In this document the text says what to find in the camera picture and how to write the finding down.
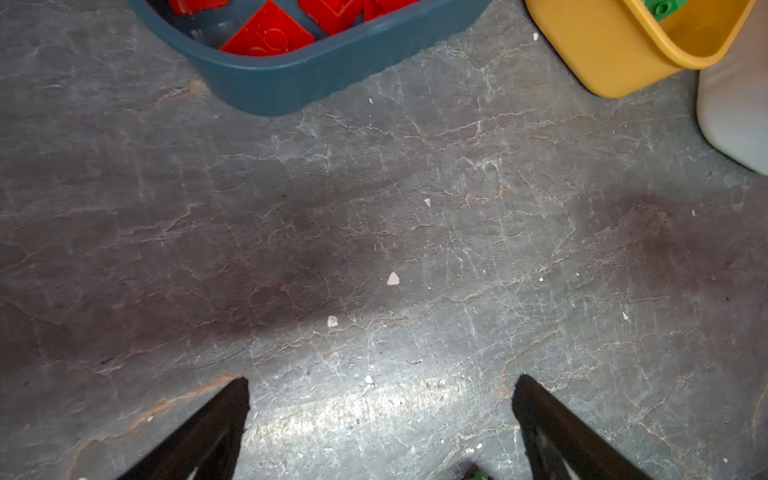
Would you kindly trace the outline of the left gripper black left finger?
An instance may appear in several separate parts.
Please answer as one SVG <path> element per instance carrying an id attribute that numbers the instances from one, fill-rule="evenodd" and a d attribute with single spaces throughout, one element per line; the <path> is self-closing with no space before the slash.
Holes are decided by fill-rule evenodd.
<path id="1" fill-rule="evenodd" d="M 249 409 L 248 380 L 236 378 L 121 477 L 231 479 Z"/>

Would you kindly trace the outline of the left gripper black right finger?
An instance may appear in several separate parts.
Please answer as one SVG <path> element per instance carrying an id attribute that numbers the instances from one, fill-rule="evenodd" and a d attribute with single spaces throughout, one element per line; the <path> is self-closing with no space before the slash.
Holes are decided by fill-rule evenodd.
<path id="1" fill-rule="evenodd" d="M 650 479 L 533 377 L 518 378 L 511 406 L 534 479 Z"/>

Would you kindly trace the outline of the red long lego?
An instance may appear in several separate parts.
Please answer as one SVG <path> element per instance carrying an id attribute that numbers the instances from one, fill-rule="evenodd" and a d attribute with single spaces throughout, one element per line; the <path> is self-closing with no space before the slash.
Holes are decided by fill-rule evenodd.
<path id="1" fill-rule="evenodd" d="M 363 17 L 365 22 L 372 21 L 381 16 L 387 15 L 413 3 L 418 0 L 364 0 Z"/>
<path id="2" fill-rule="evenodd" d="M 172 12 L 176 15 L 193 15 L 204 10 L 219 9 L 227 6 L 229 0 L 168 0 Z"/>

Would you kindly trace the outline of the green lego pair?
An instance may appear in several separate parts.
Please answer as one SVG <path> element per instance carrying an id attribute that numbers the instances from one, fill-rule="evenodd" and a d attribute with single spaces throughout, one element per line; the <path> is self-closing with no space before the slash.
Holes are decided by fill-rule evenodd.
<path id="1" fill-rule="evenodd" d="M 657 22 L 682 8 L 688 0 L 644 0 L 643 4 Z"/>

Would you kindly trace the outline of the red square lego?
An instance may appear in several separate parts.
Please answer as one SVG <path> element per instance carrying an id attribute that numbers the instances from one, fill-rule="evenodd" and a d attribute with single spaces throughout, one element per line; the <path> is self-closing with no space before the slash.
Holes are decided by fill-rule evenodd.
<path id="1" fill-rule="evenodd" d="M 363 0 L 299 0 L 299 8 L 327 35 L 347 30 L 362 14 Z"/>

